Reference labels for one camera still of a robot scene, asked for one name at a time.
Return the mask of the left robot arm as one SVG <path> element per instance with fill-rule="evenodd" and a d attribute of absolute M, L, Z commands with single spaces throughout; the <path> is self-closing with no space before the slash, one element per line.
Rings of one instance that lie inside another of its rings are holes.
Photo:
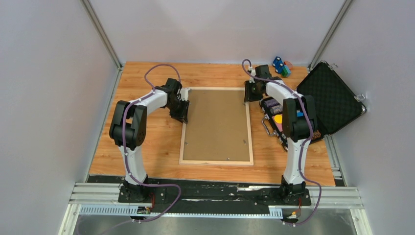
<path fill-rule="evenodd" d="M 167 108 L 173 119 L 187 124 L 189 105 L 188 89 L 173 78 L 140 98 L 116 104 L 109 135 L 123 154 L 124 189 L 136 201 L 145 202 L 150 196 L 141 147 L 146 137 L 148 115 L 159 108 Z"/>

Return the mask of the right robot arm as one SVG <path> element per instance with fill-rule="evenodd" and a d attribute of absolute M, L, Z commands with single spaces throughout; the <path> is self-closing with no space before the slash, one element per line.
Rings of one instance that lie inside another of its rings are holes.
<path fill-rule="evenodd" d="M 281 79 L 273 77 L 268 65 L 243 66 L 250 77 L 245 81 L 244 102 L 261 100 L 264 95 L 282 105 L 282 132 L 287 139 L 287 164 L 279 187 L 279 197 L 292 204 L 305 193 L 309 180 L 304 176 L 306 153 L 317 129 L 314 98 L 290 89 Z"/>

